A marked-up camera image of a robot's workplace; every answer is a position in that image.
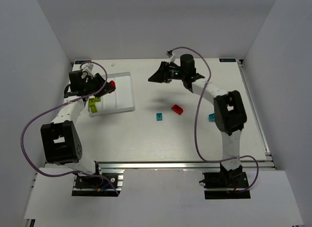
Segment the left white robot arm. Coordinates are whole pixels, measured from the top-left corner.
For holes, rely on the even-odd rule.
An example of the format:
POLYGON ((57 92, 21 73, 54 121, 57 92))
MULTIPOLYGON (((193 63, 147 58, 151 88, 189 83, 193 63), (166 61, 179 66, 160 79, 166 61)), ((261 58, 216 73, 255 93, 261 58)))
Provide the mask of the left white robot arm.
POLYGON ((74 71, 69 74, 70 83, 64 90, 65 106, 49 124, 41 126, 41 138, 47 163, 64 165, 77 172, 99 175, 99 165, 82 152, 75 123, 88 102, 115 91, 114 81, 106 82, 98 73, 74 71))

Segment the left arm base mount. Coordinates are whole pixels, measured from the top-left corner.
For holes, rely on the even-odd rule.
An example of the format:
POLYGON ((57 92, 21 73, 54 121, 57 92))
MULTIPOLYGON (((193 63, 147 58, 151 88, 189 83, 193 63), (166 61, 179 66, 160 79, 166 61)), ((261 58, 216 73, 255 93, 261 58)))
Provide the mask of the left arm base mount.
POLYGON ((121 173, 96 169, 96 176, 75 173, 73 197, 118 197, 121 192, 121 173))

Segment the red sloped lego brick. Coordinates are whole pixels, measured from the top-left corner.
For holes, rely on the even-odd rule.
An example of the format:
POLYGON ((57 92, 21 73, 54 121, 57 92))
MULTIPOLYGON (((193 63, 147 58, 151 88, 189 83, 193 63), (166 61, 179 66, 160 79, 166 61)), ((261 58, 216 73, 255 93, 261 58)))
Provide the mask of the red sloped lego brick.
POLYGON ((180 107, 180 106, 177 105, 177 104, 173 105, 172 108, 171 108, 171 110, 172 110, 173 112, 175 112, 176 114, 178 114, 178 115, 181 115, 181 114, 183 113, 183 111, 184 111, 183 108, 180 107))

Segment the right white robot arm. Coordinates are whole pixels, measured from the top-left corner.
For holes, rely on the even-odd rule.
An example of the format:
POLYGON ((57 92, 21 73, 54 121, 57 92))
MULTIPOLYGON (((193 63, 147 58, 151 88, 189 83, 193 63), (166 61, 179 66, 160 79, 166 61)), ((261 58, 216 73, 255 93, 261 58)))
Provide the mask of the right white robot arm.
POLYGON ((170 83, 181 80, 191 93, 207 100, 214 107, 214 122, 221 133, 222 159, 218 161, 220 171, 204 177, 201 184, 206 188, 235 188, 242 176, 240 161, 240 137, 247 114, 240 93, 225 91, 213 85, 196 71, 191 54, 180 56, 180 64, 174 62, 172 51, 167 52, 169 62, 161 62, 159 69, 149 79, 153 83, 170 83))

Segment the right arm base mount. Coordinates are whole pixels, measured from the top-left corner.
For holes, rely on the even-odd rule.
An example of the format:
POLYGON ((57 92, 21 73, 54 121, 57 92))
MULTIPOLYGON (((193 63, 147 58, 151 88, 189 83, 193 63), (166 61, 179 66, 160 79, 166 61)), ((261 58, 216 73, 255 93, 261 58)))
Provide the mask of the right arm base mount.
POLYGON ((221 180, 219 172, 206 172, 202 175, 203 179, 199 181, 199 184, 204 187, 206 200, 251 199, 249 190, 242 192, 242 190, 249 187, 245 172, 229 184, 225 184, 221 180))

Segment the red long lego brick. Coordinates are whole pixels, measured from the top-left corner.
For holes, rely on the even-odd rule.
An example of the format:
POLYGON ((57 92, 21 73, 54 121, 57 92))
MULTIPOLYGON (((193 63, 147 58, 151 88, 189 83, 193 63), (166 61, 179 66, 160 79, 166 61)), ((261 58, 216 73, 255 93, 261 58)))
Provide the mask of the red long lego brick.
POLYGON ((113 80, 111 80, 109 82, 109 87, 108 87, 109 93, 113 93, 115 89, 116 89, 116 83, 113 80))

